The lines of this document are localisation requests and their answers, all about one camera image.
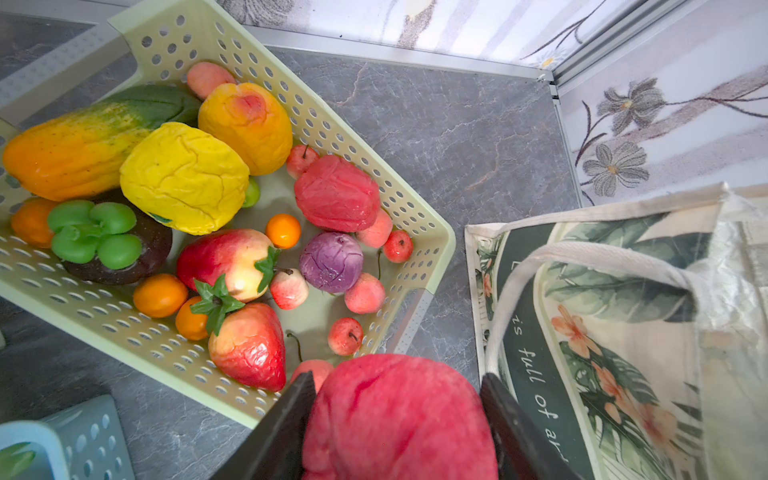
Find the green plastic basket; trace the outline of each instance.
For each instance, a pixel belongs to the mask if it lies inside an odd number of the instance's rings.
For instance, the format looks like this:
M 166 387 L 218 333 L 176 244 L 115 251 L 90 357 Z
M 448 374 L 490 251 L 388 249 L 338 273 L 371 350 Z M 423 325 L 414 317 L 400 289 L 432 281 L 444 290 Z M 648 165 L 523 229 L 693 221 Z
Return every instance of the green plastic basket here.
M 0 82 L 0 142 L 18 133 L 18 124 L 90 74 L 130 52 L 138 70 L 116 91 L 134 84 L 181 84 L 197 61 L 214 61 L 240 81 L 263 85 L 280 99 L 294 140 L 322 153 L 337 154 L 368 173 L 379 185 L 382 205 L 415 245 L 411 260 L 382 261 L 387 292 L 378 313 L 355 316 L 366 332 L 357 356 L 375 352 L 393 321 L 400 337 L 413 333 L 455 249 L 452 228 L 349 125 L 298 77 L 212 0 L 145 0 L 72 39 Z M 178 335 L 173 318 L 153 320 L 131 303 L 132 288 L 84 282 L 68 275 L 49 250 L 15 237 L 9 217 L 30 193 L 2 171 L 0 180 L 0 293 L 40 318 L 156 380 L 249 427 L 279 398 L 279 393 L 251 389 L 227 378 L 210 361 L 207 344 Z M 272 215 L 302 219 L 299 247 L 281 255 L 281 266 L 298 266 L 301 246 L 319 231 L 296 207 L 293 180 L 285 169 L 260 178 L 262 198 L 244 210 L 234 227 L 262 230 Z M 166 271 L 173 271 L 180 246 L 191 237 L 174 232 Z M 366 253 L 365 271 L 375 273 L 376 255 Z M 302 340 L 305 358 L 335 357 L 326 341 L 333 320 L 349 316 L 342 296 L 311 289 L 304 305 L 290 312 L 276 308 L 284 330 Z M 286 339 L 288 375 L 296 368 L 295 343 Z

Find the blue plastic basket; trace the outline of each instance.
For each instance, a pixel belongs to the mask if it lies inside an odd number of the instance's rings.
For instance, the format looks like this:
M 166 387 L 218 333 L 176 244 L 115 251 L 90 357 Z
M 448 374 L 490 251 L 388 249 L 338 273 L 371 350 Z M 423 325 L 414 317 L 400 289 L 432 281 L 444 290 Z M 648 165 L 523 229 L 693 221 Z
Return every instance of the blue plastic basket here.
M 103 395 L 38 421 L 0 425 L 0 450 L 35 452 L 14 480 L 134 480 L 114 400 Z

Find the floor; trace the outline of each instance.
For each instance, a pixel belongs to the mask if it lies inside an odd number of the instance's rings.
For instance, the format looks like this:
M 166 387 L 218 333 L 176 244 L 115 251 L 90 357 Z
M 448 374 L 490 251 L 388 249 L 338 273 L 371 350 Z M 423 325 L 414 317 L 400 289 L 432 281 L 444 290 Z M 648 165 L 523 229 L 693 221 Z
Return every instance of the floor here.
M 78 25 L 0 16 L 0 78 L 77 35 Z M 409 350 L 479 386 L 463 247 L 468 223 L 578 207 L 545 83 L 274 53 L 454 228 L 452 262 Z M 127 78 L 116 61 L 23 127 L 88 104 Z M 36 419 L 103 393 L 115 398 L 136 478 L 209 478 L 248 430 L 0 300 L 0 422 Z

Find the wall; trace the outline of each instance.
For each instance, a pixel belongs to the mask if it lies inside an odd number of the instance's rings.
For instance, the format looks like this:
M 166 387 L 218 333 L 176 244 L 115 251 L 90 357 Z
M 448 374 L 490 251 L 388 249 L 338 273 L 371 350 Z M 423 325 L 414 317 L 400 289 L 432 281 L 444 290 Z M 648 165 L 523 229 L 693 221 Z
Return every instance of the wall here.
M 766 25 L 766 0 L 691 0 L 561 88 L 584 205 L 768 182 Z
M 637 0 L 217 0 L 237 21 L 553 69 Z

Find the floral tote bag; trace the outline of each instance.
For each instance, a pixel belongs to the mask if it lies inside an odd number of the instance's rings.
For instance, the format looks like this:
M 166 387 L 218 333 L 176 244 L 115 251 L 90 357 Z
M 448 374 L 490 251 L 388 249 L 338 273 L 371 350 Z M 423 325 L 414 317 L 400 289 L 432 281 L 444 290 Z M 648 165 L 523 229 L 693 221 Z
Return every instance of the floral tote bag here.
M 480 375 L 585 479 L 762 478 L 764 212 L 719 185 L 467 226 Z

